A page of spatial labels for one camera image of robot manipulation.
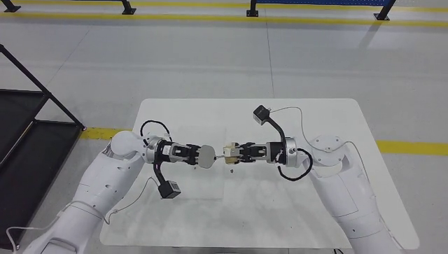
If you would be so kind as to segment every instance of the metal rack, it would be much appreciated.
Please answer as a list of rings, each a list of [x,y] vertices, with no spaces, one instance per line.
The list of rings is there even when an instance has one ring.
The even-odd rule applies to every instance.
[[[1,44],[0,53],[40,89],[0,90],[0,248],[11,249],[6,229],[31,222],[85,127]],[[73,122],[37,120],[49,100]]]

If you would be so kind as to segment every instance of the white table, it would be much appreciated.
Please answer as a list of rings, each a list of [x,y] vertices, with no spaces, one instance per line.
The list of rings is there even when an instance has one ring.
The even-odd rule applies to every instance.
[[[299,106],[304,111],[308,139],[334,134],[353,141],[363,156],[379,210],[395,237],[406,249],[419,247],[419,238],[403,206],[381,153],[359,105],[353,99],[146,99],[134,125],[160,120],[176,142],[209,144],[217,154],[236,141],[278,141],[268,124],[253,120],[257,106],[278,109]],[[272,117],[286,136],[302,139],[300,112],[287,109]],[[158,125],[145,132],[163,134]],[[353,156],[356,151],[351,148]],[[302,170],[285,169],[291,176]],[[339,225],[322,205],[309,178],[285,181],[274,165],[264,161],[226,165],[223,159],[209,170],[187,164],[163,164],[167,180],[182,193],[160,200],[153,184],[133,206],[103,225],[101,242],[111,246],[178,246],[236,248],[350,248]],[[140,194],[152,166],[145,166],[123,207]]]

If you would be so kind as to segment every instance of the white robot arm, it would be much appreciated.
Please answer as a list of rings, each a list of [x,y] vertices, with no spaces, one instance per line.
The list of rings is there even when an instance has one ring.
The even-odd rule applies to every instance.
[[[162,198],[181,193],[166,181],[163,162],[185,162],[209,168],[216,159],[211,146],[181,145],[158,136],[119,132],[85,171],[75,196],[51,228],[25,249],[26,254],[84,253],[87,242],[106,214],[126,195],[145,163],[153,164]]]
[[[261,125],[265,122],[271,124],[280,133],[281,141],[233,143],[224,148],[228,164],[266,160],[268,163],[299,167],[303,163],[307,170],[297,178],[285,176],[281,167],[278,167],[279,173],[290,181],[298,181],[306,175],[311,177],[323,205],[342,228],[356,254],[402,253],[382,222],[369,180],[360,165],[354,162],[347,143],[338,136],[319,136],[303,146],[309,149],[304,150],[298,147],[294,138],[285,137],[264,106],[259,106],[253,114]],[[313,167],[334,167],[341,163],[342,168],[330,176],[319,175]]]

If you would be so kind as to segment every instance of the white floor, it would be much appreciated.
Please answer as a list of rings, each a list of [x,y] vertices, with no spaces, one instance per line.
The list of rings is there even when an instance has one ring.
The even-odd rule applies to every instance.
[[[448,142],[447,29],[2,19],[0,43],[88,127],[132,128],[140,102],[150,97],[351,97],[376,139]],[[4,57],[0,74],[0,88],[35,89]],[[66,120],[54,106],[40,118]],[[105,145],[79,141],[32,225],[45,225],[71,199]],[[420,236],[420,249],[410,253],[445,253],[447,158],[384,158]],[[28,232],[22,244],[37,235]],[[168,250],[108,247],[98,236],[99,229],[89,253]]]

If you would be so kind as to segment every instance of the yellow stripe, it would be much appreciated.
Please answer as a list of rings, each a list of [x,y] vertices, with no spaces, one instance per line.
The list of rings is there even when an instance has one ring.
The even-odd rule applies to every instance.
[[[102,13],[0,13],[0,17],[48,18],[48,19],[97,19],[97,20],[185,20],[213,22],[276,22],[292,24],[354,24],[384,25],[398,27],[448,27],[448,22],[420,20],[376,21],[362,19],[302,18],[302,17],[245,17],[227,15],[176,15],[176,14],[143,14],[121,15]]]
[[[381,153],[448,156],[448,143],[377,141]]]
[[[118,132],[131,129],[90,127],[81,134],[81,139],[110,140]],[[426,143],[407,141],[377,141],[378,149],[385,154],[413,154],[448,156],[448,143]]]
[[[59,1],[59,0],[11,0],[20,4],[69,5],[69,6],[123,6],[121,1]],[[207,2],[165,2],[165,1],[131,1],[133,6],[140,7],[212,7],[212,8],[249,8],[250,3],[207,3]],[[339,6],[314,4],[270,4],[259,3],[257,8],[264,9],[301,9],[301,10],[360,10],[380,11],[381,6]],[[394,6],[392,11],[448,13],[448,8],[437,7],[404,7]]]
[[[112,139],[118,132],[132,131],[131,129],[109,129],[103,127],[89,127],[81,133],[80,139]]]

